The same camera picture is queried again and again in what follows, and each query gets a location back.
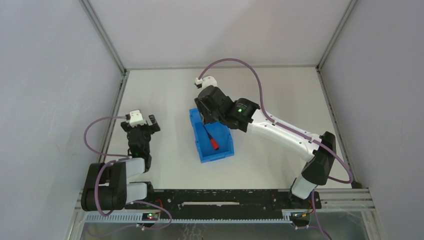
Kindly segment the red handled screwdriver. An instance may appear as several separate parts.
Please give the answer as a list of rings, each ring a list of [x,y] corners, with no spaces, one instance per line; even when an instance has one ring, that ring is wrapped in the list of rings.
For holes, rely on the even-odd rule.
[[[209,133],[209,131],[207,130],[207,128],[206,128],[206,126],[205,125],[203,125],[203,128],[204,128],[204,130],[205,130],[205,132],[206,132],[206,134],[207,134],[207,136],[208,136],[208,139],[209,139],[209,141],[210,141],[210,144],[211,144],[211,146],[212,146],[212,148],[215,150],[215,151],[217,151],[217,150],[219,150],[219,145],[218,145],[218,143],[216,142],[216,140],[213,138],[213,136]]]

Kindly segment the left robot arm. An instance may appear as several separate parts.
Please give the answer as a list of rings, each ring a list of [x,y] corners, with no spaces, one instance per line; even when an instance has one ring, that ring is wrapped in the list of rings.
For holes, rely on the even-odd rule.
[[[118,160],[92,163],[87,172],[81,195],[81,207],[86,212],[98,211],[108,216],[111,211],[122,210],[127,203],[144,200],[152,190],[150,182],[131,182],[127,179],[150,170],[152,163],[150,141],[160,126],[153,114],[147,123],[134,111],[125,116],[120,124],[126,133],[128,151],[118,155]]]

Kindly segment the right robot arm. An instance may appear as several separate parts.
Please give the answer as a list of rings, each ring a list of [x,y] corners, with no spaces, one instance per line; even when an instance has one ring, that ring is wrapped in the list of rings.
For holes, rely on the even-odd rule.
[[[336,139],[332,133],[319,135],[272,120],[257,103],[246,98],[233,101],[217,86],[202,89],[194,102],[204,124],[219,122],[232,130],[263,136],[298,153],[305,166],[290,188],[291,195],[305,200],[317,186],[327,183],[335,160],[332,153]]]

